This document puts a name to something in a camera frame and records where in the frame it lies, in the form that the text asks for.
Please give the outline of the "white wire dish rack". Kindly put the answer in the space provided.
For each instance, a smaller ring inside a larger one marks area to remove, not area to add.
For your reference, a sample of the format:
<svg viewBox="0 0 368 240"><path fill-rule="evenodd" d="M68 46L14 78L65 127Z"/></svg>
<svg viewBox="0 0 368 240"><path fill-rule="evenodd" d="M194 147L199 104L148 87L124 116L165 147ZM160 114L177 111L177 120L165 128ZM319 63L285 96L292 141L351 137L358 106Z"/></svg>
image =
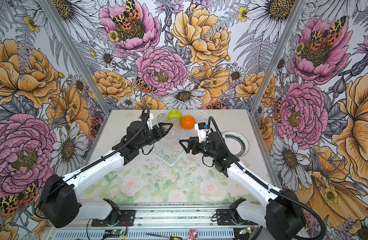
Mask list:
<svg viewBox="0 0 368 240"><path fill-rule="evenodd" d="M201 122L208 122L209 116L202 110L198 110L186 103L178 102L181 106L177 109L174 107L174 104L166 104L165 108L161 110L159 113L153 114L153 119L151 120L153 125L157 125L157 116L159 114L166 114L168 115L169 111L175 109L179 110L184 116L192 116L195 118L196 123ZM153 146L146 147L148 151L151 151L153 155L155 155L158 159L162 160L169 166L173 166L176 164L183 155L186 154L182 146L179 144L179 131L182 129L180 126L179 128L174 128L169 131L167 136L163 137L159 142L155 143ZM196 137L198 135L195 129L191 129L191 137Z"/></svg>

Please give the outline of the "green red rimmed plate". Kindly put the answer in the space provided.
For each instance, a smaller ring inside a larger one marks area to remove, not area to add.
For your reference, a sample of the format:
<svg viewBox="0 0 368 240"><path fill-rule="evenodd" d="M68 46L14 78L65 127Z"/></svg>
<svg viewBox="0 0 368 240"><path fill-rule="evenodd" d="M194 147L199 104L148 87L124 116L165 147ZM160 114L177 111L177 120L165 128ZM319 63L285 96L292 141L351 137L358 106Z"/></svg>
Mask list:
<svg viewBox="0 0 368 240"><path fill-rule="evenodd" d="M232 154L236 157L246 155L250 149L248 139L242 134L234 131L226 131L222 133L225 143Z"/></svg>

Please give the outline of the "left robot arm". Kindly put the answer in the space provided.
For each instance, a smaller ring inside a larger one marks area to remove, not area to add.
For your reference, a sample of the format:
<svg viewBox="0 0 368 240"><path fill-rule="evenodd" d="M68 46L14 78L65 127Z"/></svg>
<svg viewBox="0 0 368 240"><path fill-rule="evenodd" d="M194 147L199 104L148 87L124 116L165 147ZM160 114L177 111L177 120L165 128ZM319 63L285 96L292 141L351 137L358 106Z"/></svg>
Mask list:
<svg viewBox="0 0 368 240"><path fill-rule="evenodd" d="M119 206L113 201L83 201L78 197L108 173L130 163L144 147L159 142L173 128L172 123L153 125L151 119L152 114L145 110L106 155L62 177L54 174L46 181L38 208L54 227L63 228L74 220L90 219L114 226L121 220Z"/></svg>

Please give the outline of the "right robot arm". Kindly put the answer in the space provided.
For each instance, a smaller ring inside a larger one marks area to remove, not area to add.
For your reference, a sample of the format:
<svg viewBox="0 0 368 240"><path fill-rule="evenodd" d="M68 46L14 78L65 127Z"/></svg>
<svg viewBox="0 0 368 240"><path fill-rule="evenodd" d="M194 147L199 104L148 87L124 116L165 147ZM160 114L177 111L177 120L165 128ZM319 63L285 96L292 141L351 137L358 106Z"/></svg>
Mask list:
<svg viewBox="0 0 368 240"><path fill-rule="evenodd" d="M280 190L249 170L230 152L218 128L211 130L205 123L200 123L195 129L198 136L179 141L185 152L211 158L218 172L235 181L258 201L251 204L240 198L232 203L232 221L237 225L252 222L265 227L276 240L300 240L299 232L307 220L296 195Z"/></svg>

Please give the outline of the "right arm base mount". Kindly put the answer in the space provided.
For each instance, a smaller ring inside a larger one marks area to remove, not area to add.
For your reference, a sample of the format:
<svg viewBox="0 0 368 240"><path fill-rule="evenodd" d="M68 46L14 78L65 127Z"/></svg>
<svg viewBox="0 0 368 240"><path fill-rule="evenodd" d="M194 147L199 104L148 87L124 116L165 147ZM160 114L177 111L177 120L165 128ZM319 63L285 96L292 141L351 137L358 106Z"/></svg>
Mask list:
<svg viewBox="0 0 368 240"><path fill-rule="evenodd" d="M216 209L212 221L216 222L218 226L240 225L242 223L237 211L232 209Z"/></svg>

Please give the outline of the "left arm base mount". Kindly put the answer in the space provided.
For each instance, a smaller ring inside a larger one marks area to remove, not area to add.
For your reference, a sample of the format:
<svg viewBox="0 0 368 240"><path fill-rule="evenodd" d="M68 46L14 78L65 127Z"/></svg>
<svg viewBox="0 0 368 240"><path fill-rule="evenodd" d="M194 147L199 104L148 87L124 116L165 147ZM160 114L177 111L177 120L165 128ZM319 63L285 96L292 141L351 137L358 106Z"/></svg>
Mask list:
<svg viewBox="0 0 368 240"><path fill-rule="evenodd" d="M119 210L111 213L105 220L93 219L92 227L132 227L135 210Z"/></svg>

